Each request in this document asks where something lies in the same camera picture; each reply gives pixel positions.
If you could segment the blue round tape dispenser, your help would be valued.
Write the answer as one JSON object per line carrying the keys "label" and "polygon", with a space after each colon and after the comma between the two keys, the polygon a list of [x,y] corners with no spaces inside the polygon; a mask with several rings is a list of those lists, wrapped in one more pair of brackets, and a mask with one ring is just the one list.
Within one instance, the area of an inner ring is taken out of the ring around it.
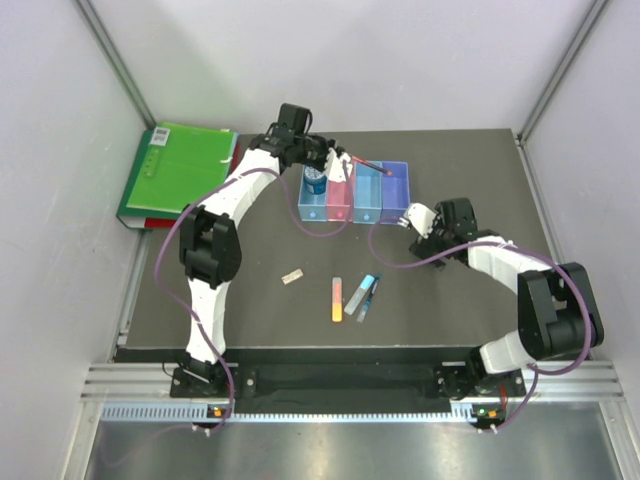
{"label": "blue round tape dispenser", "polygon": [[312,195],[321,195],[326,191],[327,177],[324,172],[312,166],[305,166],[302,174],[303,186]]}

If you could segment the pink bin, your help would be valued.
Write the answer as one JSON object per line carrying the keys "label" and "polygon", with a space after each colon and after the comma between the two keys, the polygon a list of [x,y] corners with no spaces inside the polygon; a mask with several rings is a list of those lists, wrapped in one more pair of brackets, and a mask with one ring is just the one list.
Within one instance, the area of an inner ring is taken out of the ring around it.
{"label": "pink bin", "polygon": [[329,181],[326,191],[327,220],[330,222],[350,222],[353,217],[353,180],[345,182]]}

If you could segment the red pen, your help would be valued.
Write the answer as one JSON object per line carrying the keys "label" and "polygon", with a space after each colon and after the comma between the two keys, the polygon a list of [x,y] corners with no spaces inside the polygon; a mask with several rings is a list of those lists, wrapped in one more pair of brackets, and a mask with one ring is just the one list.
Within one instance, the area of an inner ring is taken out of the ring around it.
{"label": "red pen", "polygon": [[382,175],[385,175],[385,176],[392,176],[393,175],[393,173],[390,170],[388,170],[388,169],[386,169],[386,168],[384,168],[382,166],[379,166],[377,164],[374,164],[371,161],[368,161],[368,160],[362,159],[360,157],[357,157],[355,155],[351,156],[351,161],[355,162],[357,164],[363,165],[366,168],[370,168],[372,170],[375,170],[375,171],[381,173]]}

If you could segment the teal blue bin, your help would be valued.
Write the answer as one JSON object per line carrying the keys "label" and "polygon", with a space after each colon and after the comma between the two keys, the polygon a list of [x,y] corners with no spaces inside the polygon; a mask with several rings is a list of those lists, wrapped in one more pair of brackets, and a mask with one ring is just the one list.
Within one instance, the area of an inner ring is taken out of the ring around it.
{"label": "teal blue bin", "polygon": [[382,213],[382,173],[363,164],[355,169],[353,222],[374,224]]}

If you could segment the green folder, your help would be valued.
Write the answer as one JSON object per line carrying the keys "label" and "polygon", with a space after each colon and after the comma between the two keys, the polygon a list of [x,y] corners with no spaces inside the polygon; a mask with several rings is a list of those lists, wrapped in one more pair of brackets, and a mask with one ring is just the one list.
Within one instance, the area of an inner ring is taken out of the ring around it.
{"label": "green folder", "polygon": [[161,122],[152,131],[128,207],[178,216],[225,182],[237,133],[171,122]]}

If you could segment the red folder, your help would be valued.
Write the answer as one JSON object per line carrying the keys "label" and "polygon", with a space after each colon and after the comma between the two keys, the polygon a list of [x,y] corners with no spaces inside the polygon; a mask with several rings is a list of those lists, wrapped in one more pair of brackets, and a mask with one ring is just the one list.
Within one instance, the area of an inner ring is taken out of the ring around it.
{"label": "red folder", "polygon": [[173,227],[175,223],[176,223],[175,219],[148,217],[144,220],[143,227],[145,229],[166,229],[166,228]]}

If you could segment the light blue bin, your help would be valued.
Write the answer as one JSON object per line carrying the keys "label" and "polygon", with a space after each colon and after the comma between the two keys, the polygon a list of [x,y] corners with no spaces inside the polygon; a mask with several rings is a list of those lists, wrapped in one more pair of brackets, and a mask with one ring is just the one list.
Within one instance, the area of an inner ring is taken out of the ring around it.
{"label": "light blue bin", "polygon": [[298,195],[298,211],[300,218],[302,221],[306,222],[326,222],[326,191],[321,195],[312,195],[307,192],[303,186],[302,174]]}

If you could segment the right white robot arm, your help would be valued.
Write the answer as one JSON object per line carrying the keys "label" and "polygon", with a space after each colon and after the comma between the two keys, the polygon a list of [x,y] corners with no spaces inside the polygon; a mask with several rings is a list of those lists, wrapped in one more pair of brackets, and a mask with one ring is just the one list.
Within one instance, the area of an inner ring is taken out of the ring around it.
{"label": "right white robot arm", "polygon": [[446,259],[499,282],[517,296],[517,329],[470,350],[467,384],[487,396],[504,375],[540,360],[576,354],[584,359],[604,341],[604,327],[588,273],[578,263],[556,265],[524,253],[493,230],[481,230],[469,199],[440,202],[434,209],[412,203],[401,223],[417,232],[410,252],[420,260]]}

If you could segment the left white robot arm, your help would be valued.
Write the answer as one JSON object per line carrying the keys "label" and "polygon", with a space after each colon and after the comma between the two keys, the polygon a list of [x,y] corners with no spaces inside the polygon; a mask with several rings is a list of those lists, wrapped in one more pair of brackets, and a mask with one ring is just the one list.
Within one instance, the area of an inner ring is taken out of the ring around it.
{"label": "left white robot arm", "polygon": [[261,193],[293,165],[321,173],[337,165],[343,174],[348,172],[348,157],[333,140],[312,134],[312,123],[310,109],[282,104],[277,120],[251,140],[229,179],[186,207],[175,224],[179,261],[191,295],[186,305],[191,333],[182,368],[205,396],[216,396],[224,388],[235,396],[233,373],[224,359],[224,319],[228,290],[242,262],[239,223]]}

